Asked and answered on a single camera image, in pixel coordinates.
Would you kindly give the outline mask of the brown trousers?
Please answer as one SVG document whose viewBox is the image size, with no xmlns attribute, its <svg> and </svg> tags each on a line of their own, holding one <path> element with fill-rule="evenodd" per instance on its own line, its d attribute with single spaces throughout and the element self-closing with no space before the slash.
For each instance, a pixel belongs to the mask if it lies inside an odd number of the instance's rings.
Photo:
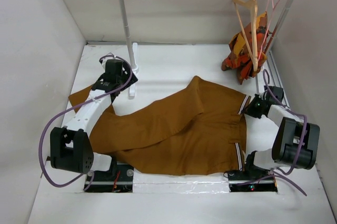
<svg viewBox="0 0 337 224">
<path fill-rule="evenodd" d="M 239 170 L 250 96 L 193 77 L 186 88 L 132 114 L 109 106 L 89 140 L 94 152 L 144 174 L 210 175 Z"/>
</svg>

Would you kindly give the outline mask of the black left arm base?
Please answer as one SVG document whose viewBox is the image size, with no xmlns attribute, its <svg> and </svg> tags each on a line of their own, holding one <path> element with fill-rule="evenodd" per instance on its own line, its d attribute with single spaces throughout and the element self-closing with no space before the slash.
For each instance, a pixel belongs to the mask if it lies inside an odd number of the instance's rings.
<svg viewBox="0 0 337 224">
<path fill-rule="evenodd" d="M 95 171 L 94 179 L 87 176 L 84 189 L 92 193 L 128 193 L 133 192 L 134 167 L 117 162 L 109 171 Z"/>
</svg>

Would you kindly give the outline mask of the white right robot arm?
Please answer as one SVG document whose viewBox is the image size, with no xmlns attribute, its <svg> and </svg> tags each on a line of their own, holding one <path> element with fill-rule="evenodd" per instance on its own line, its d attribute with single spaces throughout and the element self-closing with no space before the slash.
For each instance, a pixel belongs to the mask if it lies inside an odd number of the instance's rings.
<svg viewBox="0 0 337 224">
<path fill-rule="evenodd" d="M 254 179 L 262 171 L 289 166 L 289 171 L 282 172 L 287 175 L 293 169 L 310 170 L 315 164 L 320 127 L 283 105 L 283 98 L 281 87 L 265 85 L 264 92 L 256 94 L 243 110 L 253 118 L 265 116 L 278 126 L 272 148 L 253 151 L 247 156 L 243 172 L 248 178 Z"/>
</svg>

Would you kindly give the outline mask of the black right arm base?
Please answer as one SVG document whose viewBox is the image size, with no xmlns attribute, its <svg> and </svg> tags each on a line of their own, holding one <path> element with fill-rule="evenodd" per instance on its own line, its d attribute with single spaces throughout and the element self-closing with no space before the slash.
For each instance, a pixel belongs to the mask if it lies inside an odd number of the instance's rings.
<svg viewBox="0 0 337 224">
<path fill-rule="evenodd" d="M 246 166 L 245 170 L 225 171 L 230 192 L 278 192 L 275 179 L 268 170 Z"/>
</svg>

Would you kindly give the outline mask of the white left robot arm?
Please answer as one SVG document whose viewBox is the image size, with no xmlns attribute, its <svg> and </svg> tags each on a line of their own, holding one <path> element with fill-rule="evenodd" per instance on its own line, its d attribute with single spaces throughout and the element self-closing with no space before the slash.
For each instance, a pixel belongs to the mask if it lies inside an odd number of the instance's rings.
<svg viewBox="0 0 337 224">
<path fill-rule="evenodd" d="M 65 126 L 55 127 L 50 133 L 51 166 L 55 169 L 87 174 L 99 171 L 106 180 L 117 175 L 112 157 L 93 151 L 90 134 L 115 98 L 137 82 L 128 62 L 120 57 L 101 59 L 104 73 L 89 88 L 87 99 L 74 106 L 75 116 Z"/>
</svg>

